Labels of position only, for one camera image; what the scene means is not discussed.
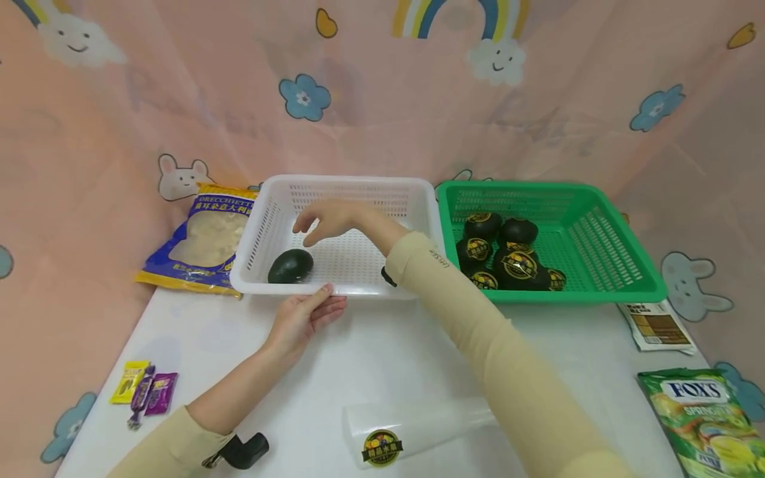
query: green plastic basket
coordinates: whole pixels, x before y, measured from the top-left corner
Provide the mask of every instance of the green plastic basket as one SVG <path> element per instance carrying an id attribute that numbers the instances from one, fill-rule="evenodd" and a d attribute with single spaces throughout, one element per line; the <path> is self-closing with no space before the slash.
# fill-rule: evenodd
<path id="1" fill-rule="evenodd" d="M 473 213 L 525 217 L 539 227 L 534 249 L 540 262 L 567 276 L 563 291 L 483 291 L 492 302 L 556 304 L 660 302 L 664 281 L 619 211 L 586 184 L 513 181 L 447 181 L 438 209 L 449 260 Z M 492 258 L 487 259 L 490 266 Z"/>

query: person's left hand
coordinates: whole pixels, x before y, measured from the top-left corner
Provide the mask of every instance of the person's left hand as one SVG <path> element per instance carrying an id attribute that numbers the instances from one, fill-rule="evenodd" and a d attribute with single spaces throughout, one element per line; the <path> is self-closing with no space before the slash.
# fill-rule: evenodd
<path id="1" fill-rule="evenodd" d="M 313 295 L 293 295 L 279 305 L 264 346 L 296 363 L 308 341 L 328 324 L 339 319 L 348 306 L 345 297 L 332 295 L 326 284 Z"/>

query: pink fabric backdrop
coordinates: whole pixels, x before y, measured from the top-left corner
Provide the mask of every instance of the pink fabric backdrop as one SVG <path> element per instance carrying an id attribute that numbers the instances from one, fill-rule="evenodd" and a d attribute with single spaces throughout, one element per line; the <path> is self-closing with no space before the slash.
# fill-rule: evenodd
<path id="1" fill-rule="evenodd" d="M 76 437 L 189 207 L 176 168 L 595 184 L 765 420 L 765 4 L 448 0 L 427 35 L 418 5 L 0 0 L 0 475 Z"/>

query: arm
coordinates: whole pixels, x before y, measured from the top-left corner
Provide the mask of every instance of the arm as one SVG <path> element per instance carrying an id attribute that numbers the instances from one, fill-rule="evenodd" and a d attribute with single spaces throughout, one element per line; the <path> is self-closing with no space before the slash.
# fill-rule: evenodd
<path id="1" fill-rule="evenodd" d="M 534 478 L 633 476 L 565 385 L 491 302 L 419 233 L 358 203 L 315 203 L 297 230 L 319 226 L 306 245 L 351 227 L 386 254 L 386 270 L 416 293 L 465 355 L 497 422 Z"/>
<path id="2" fill-rule="evenodd" d="M 177 410 L 117 464 L 109 478 L 191 478 L 208 471 L 202 462 L 233 436 L 233 429 L 302 356 L 310 338 L 345 311 L 342 297 L 324 286 L 279 306 L 263 346 L 199 398 Z"/>

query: black clip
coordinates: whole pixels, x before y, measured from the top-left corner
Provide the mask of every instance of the black clip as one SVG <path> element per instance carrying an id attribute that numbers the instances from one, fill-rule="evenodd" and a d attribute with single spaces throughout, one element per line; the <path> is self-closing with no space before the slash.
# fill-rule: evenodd
<path id="1" fill-rule="evenodd" d="M 239 435 L 234 435 L 225 447 L 205 460 L 202 465 L 206 468 L 214 468 L 223 459 L 238 470 L 248 470 L 268 451 L 269 441 L 262 433 L 256 433 L 247 443 L 242 443 Z"/>

